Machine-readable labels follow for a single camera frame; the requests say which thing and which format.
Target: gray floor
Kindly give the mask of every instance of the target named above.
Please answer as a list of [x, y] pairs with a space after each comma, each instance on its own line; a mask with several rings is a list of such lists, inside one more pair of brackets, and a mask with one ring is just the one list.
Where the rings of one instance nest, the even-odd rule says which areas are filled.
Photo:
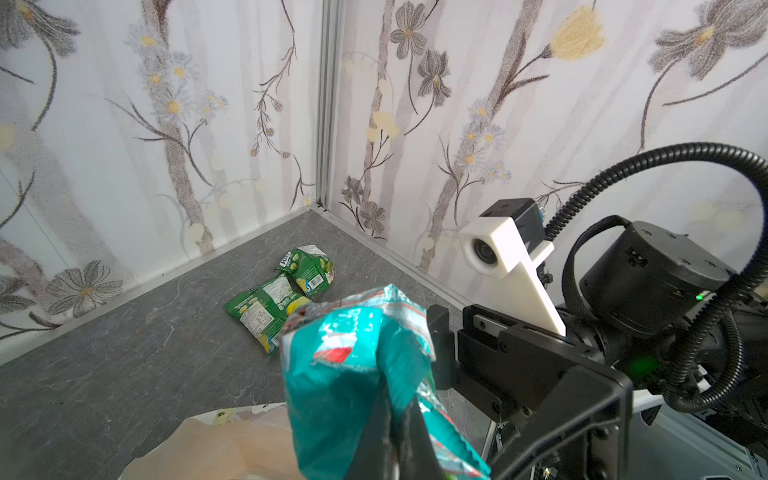
[[[0, 476], [117, 478], [187, 417], [282, 402], [279, 359], [223, 304], [308, 243], [336, 266], [319, 301], [394, 283], [424, 307], [449, 306], [309, 212], [0, 366]], [[488, 420], [453, 391], [441, 397], [479, 449]]]

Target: snack wrapper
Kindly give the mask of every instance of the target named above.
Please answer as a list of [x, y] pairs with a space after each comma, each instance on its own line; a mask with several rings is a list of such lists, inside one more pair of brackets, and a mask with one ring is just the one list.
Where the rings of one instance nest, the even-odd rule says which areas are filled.
[[307, 296], [327, 290], [333, 282], [333, 261], [317, 245], [286, 253], [277, 269], [293, 278]]
[[224, 305], [255, 336], [267, 355], [280, 345], [277, 335], [288, 315], [311, 300], [291, 288], [288, 278], [280, 274], [253, 290], [238, 293]]

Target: floral wallpaper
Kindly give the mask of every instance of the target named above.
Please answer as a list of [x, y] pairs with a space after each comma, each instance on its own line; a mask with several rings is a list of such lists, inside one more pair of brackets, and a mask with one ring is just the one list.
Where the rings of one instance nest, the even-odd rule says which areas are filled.
[[[457, 233], [499, 198], [547, 220], [586, 180], [685, 141], [768, 154], [766, 0], [349, 0], [344, 4], [331, 210], [470, 300], [491, 280]], [[665, 167], [607, 190], [558, 238], [608, 214], [688, 233], [740, 269], [760, 202], [738, 174]], [[613, 240], [580, 253], [583, 273]]]
[[0, 0], [0, 349], [313, 203], [320, 9]]

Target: camera lens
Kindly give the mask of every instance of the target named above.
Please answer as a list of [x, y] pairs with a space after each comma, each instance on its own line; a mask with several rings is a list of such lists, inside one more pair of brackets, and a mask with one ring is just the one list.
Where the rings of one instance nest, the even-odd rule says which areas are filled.
[[477, 255], [484, 263], [487, 263], [488, 265], [496, 263], [496, 254], [486, 242], [479, 238], [475, 238], [475, 241], [472, 242], [472, 246], [475, 248], [475, 255]]

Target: chip bag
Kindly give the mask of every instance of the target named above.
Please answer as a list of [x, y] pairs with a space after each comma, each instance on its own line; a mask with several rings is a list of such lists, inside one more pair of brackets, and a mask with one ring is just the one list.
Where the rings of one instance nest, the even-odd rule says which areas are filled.
[[312, 303], [290, 317], [280, 338], [293, 447], [308, 480], [345, 478], [381, 378], [395, 420], [417, 401], [446, 478], [488, 480], [491, 469], [435, 394], [426, 311], [397, 287]]
[[291, 288], [284, 274], [262, 283], [253, 290], [238, 293], [224, 305], [259, 340], [268, 355], [280, 345], [277, 334], [283, 329], [288, 315], [302, 305], [311, 303]]
[[317, 245], [291, 250], [277, 269], [293, 278], [308, 296], [326, 290], [333, 282], [333, 262]]

